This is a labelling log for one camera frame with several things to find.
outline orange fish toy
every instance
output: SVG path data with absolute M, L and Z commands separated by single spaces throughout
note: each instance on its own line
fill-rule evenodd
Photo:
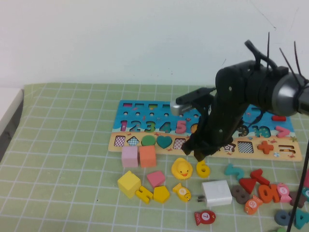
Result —
M 263 201 L 257 196 L 253 195 L 253 198 L 248 200 L 245 204 L 245 212 L 249 215 L 255 214 L 258 207 L 263 204 Z

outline number puzzle board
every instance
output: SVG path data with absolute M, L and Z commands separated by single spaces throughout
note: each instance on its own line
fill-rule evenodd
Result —
M 109 142 L 109 151 L 121 151 L 123 146 L 140 146 L 144 136 L 169 136 L 171 144 L 162 148 L 155 143 L 157 154 L 185 155 L 181 150 L 182 144 L 189 139 L 197 129 L 200 113 L 194 109 L 180 116 L 174 116 L 168 101 L 127 101 L 121 100 Z M 251 121 L 260 115 L 260 110 L 250 105 L 243 115 L 246 122 L 233 134 L 234 141 L 220 148 L 213 157 L 301 161 L 301 151 L 289 117 L 285 122 L 273 121 L 270 113 L 265 113 L 260 122 L 247 127 Z M 276 126 L 288 129 L 290 134 L 278 138 Z M 274 149 L 264 154 L 258 145 L 266 141 Z

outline yellow pentagon block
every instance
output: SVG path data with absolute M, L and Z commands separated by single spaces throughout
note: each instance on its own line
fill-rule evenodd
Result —
M 160 203 L 164 203 L 169 199 L 169 191 L 165 186 L 155 187 L 154 200 Z
M 148 189 L 146 189 L 144 186 L 141 186 L 140 190 L 137 190 L 135 194 L 138 198 L 140 198 L 146 204 L 149 203 L 150 199 L 154 198 L 153 193 L 150 192 Z
M 132 198 L 135 192 L 140 189 L 140 179 L 135 176 L 131 171 L 128 171 L 122 177 L 119 178 L 118 187 L 128 197 Z

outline yellow fish toy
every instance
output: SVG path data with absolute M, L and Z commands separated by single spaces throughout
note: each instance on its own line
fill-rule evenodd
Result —
M 187 188 L 183 187 L 181 183 L 179 183 L 173 188 L 173 192 L 176 192 L 180 200 L 182 200 L 183 202 L 188 202 L 191 199 L 190 191 Z

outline red triangle piece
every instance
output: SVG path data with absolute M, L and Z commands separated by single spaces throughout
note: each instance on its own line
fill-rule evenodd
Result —
M 242 178 L 239 180 L 239 184 L 249 193 L 251 194 L 254 186 L 256 184 L 256 179 L 252 178 Z

